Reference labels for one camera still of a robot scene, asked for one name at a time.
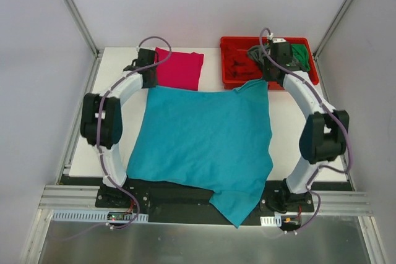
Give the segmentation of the teal t shirt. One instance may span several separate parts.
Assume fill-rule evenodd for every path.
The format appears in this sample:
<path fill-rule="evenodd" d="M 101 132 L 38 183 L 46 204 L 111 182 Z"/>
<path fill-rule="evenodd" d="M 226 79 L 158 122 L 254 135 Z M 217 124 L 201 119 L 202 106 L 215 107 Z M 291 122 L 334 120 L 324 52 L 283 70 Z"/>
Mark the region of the teal t shirt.
<path fill-rule="evenodd" d="M 212 191 L 210 203 L 240 226 L 259 203 L 273 168 L 267 83 L 225 92 L 148 91 L 127 176 Z"/>

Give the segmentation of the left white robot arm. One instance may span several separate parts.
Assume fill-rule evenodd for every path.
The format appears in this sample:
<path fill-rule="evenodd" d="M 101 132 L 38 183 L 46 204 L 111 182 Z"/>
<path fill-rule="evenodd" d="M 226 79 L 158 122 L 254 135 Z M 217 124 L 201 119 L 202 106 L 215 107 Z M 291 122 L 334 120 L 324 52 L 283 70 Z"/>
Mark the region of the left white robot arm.
<path fill-rule="evenodd" d="M 103 188 L 111 188 L 109 200 L 118 208 L 126 207 L 131 193 L 123 186 L 127 181 L 121 161 L 119 142 L 123 134 L 122 106 L 137 91 L 157 86 L 158 53 L 141 48 L 120 78 L 100 93 L 87 93 L 83 98 L 80 134 L 97 154 Z"/>

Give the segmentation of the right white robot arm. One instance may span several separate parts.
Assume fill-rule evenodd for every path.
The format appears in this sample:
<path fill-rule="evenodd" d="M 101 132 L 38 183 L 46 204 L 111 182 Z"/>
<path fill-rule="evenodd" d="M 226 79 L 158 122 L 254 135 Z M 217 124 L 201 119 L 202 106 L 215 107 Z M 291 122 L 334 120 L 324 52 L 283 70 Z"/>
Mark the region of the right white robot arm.
<path fill-rule="evenodd" d="M 266 202 L 268 209 L 279 213 L 293 211 L 307 202 L 311 184 L 323 168 L 347 150 L 349 115 L 337 110 L 320 95 L 309 75 L 293 65 L 292 47 L 283 38 L 268 40 L 264 49 L 263 78 L 277 82 L 299 106 L 306 123 L 299 139 L 298 163 L 282 180 L 278 192 Z"/>

